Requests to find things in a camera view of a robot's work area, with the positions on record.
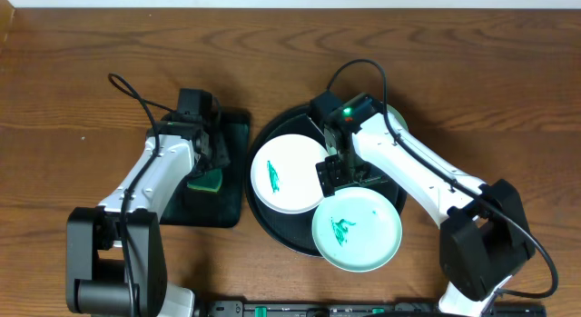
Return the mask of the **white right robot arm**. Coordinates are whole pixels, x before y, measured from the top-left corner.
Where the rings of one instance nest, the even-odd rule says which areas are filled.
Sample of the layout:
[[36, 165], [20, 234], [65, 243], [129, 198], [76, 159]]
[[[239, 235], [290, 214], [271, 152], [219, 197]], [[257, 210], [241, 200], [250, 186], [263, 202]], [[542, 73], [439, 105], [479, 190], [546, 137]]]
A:
[[438, 308], [481, 316], [506, 282], [538, 253], [520, 195], [505, 180], [491, 185], [457, 169], [414, 138], [394, 114], [328, 117], [331, 155], [318, 163], [325, 196], [360, 190], [369, 168], [410, 194], [439, 228], [439, 264], [449, 280]]

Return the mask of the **white plate with green stain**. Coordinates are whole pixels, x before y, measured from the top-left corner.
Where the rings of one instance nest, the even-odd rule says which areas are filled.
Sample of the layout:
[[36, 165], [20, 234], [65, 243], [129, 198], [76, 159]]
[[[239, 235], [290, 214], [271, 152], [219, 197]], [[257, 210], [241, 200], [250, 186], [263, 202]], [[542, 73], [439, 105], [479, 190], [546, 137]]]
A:
[[316, 164], [329, 154], [314, 139], [284, 134], [260, 147], [251, 162], [251, 187], [278, 213], [306, 213], [323, 200]]

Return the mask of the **mint plate with green stain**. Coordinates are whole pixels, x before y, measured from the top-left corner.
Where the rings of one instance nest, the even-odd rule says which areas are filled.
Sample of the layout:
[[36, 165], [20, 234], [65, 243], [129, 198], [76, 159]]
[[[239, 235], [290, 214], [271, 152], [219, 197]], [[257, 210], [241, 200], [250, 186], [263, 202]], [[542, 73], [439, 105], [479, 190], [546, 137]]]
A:
[[367, 188], [349, 187], [321, 202], [311, 233], [320, 255], [332, 265], [348, 272], [370, 272], [396, 255], [403, 230], [387, 198]]

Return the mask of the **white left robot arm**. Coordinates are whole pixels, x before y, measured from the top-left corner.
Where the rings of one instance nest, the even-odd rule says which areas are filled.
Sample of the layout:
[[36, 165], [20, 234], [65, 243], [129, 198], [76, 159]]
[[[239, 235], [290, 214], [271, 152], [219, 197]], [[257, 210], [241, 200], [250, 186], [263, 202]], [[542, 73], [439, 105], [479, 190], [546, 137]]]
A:
[[100, 316], [192, 316], [193, 291], [167, 279], [160, 220], [188, 179], [229, 161], [217, 126], [159, 122], [150, 129], [142, 155], [120, 185], [96, 207], [77, 207], [68, 217], [68, 309]]

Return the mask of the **yellow green-stained sponge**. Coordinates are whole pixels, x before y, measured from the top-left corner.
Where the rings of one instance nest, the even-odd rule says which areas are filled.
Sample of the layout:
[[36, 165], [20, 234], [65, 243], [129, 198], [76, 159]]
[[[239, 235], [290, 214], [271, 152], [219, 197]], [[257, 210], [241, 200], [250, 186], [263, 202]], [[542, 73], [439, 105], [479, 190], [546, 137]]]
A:
[[200, 177], [189, 180], [187, 187], [197, 192], [217, 193], [222, 187], [222, 180], [222, 169], [214, 169]]

